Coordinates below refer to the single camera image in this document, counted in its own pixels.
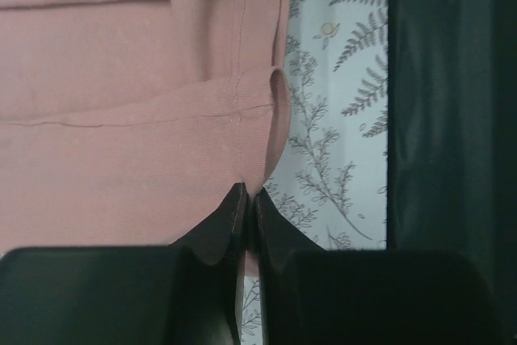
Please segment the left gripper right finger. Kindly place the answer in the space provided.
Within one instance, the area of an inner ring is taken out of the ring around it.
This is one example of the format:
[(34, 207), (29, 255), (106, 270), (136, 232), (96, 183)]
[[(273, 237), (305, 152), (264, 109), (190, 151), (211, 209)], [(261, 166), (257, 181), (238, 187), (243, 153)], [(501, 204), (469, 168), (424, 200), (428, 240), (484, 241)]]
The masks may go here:
[(485, 281), (442, 250), (324, 250), (255, 199), (266, 344), (502, 344)]

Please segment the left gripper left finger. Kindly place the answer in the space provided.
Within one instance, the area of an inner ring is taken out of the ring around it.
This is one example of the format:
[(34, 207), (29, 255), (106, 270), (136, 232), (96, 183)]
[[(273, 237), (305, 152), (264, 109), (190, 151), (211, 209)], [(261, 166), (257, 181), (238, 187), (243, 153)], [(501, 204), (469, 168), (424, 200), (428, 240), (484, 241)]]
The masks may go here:
[(30, 247), (1, 261), (4, 344), (237, 344), (246, 188), (169, 246)]

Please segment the pink t shirt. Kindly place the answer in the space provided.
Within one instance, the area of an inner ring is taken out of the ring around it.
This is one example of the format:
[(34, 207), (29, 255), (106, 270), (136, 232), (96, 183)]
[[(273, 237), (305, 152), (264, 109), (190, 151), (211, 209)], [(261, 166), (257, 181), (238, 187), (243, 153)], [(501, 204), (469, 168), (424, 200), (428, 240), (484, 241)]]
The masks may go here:
[(290, 0), (1, 0), (1, 250), (171, 244), (284, 150)]

